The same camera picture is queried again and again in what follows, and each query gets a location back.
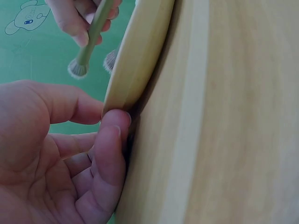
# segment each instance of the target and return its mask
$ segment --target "skin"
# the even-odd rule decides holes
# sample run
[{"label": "skin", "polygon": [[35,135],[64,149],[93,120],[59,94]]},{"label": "skin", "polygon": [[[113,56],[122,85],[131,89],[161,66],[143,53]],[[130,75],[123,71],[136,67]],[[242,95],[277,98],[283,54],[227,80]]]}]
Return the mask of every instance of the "skin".
[{"label": "skin", "polygon": [[[88,44],[87,31],[100,2],[101,0],[46,0],[57,25],[63,32],[70,35],[80,47]],[[114,5],[102,32],[108,31],[111,26],[111,20],[119,15],[121,2],[122,0],[114,0]],[[100,35],[97,45],[101,43],[102,36]]]},{"label": "skin", "polygon": [[[130,116],[67,85],[0,85],[0,223],[105,224],[119,200]],[[96,124],[97,133],[48,133],[50,124]]]}]

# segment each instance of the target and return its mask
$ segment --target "wooden surface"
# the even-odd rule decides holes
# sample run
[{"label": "wooden surface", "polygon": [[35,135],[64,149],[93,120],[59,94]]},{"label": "wooden surface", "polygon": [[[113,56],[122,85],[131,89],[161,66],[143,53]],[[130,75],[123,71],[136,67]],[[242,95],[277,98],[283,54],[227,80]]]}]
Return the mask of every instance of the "wooden surface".
[{"label": "wooden surface", "polygon": [[138,0],[115,60],[103,115],[115,108],[128,110],[139,99],[163,47],[173,4]]},{"label": "wooden surface", "polygon": [[298,9],[176,0],[117,224],[299,223]]}]

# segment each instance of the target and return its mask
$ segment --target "green background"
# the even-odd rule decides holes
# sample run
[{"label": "green background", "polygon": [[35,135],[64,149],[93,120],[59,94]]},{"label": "green background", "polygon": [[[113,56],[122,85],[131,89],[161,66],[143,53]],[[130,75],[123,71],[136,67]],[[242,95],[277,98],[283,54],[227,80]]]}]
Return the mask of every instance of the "green background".
[{"label": "green background", "polygon": [[[113,20],[110,30],[102,34],[103,43],[95,47],[89,73],[82,80],[75,80],[67,72],[67,66],[76,57],[79,47],[67,34],[60,31],[51,12],[35,30],[27,31],[21,28],[13,35],[5,33],[5,27],[15,19],[21,4],[25,2],[27,0],[3,0],[0,3],[0,83],[31,79],[44,83],[74,85],[103,101],[109,81],[103,61],[121,41],[135,0],[124,0],[120,5],[119,16]],[[87,133],[97,131],[98,126],[66,122],[52,125],[50,132]]]}]

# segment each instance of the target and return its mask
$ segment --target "bear illustration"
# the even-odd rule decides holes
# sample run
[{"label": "bear illustration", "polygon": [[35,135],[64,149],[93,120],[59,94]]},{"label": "bear illustration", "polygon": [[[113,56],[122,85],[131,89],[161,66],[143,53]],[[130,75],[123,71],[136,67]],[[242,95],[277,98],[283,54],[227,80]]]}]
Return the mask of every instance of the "bear illustration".
[{"label": "bear illustration", "polygon": [[50,7],[47,4],[37,5],[36,0],[31,0],[21,5],[21,10],[10,22],[6,28],[7,35],[15,34],[19,29],[32,31],[38,28],[50,13]]}]

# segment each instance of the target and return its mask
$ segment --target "light wood grain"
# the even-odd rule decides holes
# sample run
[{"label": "light wood grain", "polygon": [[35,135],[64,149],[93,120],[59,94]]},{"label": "light wood grain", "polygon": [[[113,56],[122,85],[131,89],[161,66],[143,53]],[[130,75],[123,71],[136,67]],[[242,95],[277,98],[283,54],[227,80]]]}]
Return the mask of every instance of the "light wood grain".
[{"label": "light wood grain", "polygon": [[298,9],[176,0],[117,224],[299,223]]}]

